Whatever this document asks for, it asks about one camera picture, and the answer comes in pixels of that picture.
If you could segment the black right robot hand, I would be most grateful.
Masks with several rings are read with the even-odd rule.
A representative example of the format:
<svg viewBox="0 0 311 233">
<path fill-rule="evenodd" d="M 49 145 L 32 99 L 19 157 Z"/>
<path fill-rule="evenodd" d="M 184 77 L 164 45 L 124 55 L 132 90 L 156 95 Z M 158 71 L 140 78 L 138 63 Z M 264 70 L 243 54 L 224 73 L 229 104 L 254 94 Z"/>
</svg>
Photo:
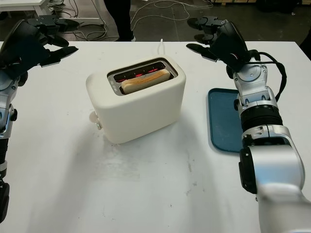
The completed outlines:
<svg viewBox="0 0 311 233">
<path fill-rule="evenodd" d="M 194 36 L 196 44 L 187 44 L 191 51 L 214 62 L 221 60 L 235 72 L 251 60 L 246 43 L 234 23 L 207 16 L 189 18 L 187 24 L 203 32 Z"/>
</svg>

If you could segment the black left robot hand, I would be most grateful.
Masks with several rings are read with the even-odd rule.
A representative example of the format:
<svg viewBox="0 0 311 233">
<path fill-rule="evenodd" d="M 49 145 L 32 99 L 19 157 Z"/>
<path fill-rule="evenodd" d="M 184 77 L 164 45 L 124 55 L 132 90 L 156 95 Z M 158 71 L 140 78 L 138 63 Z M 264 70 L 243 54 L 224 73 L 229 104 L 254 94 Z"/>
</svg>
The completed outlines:
<svg viewBox="0 0 311 233">
<path fill-rule="evenodd" d="M 19 21 L 0 49 L 1 73 L 23 86 L 31 68 L 57 64 L 78 50 L 59 36 L 59 33 L 74 31 L 78 27 L 78 22 L 56 15 Z"/>
</svg>

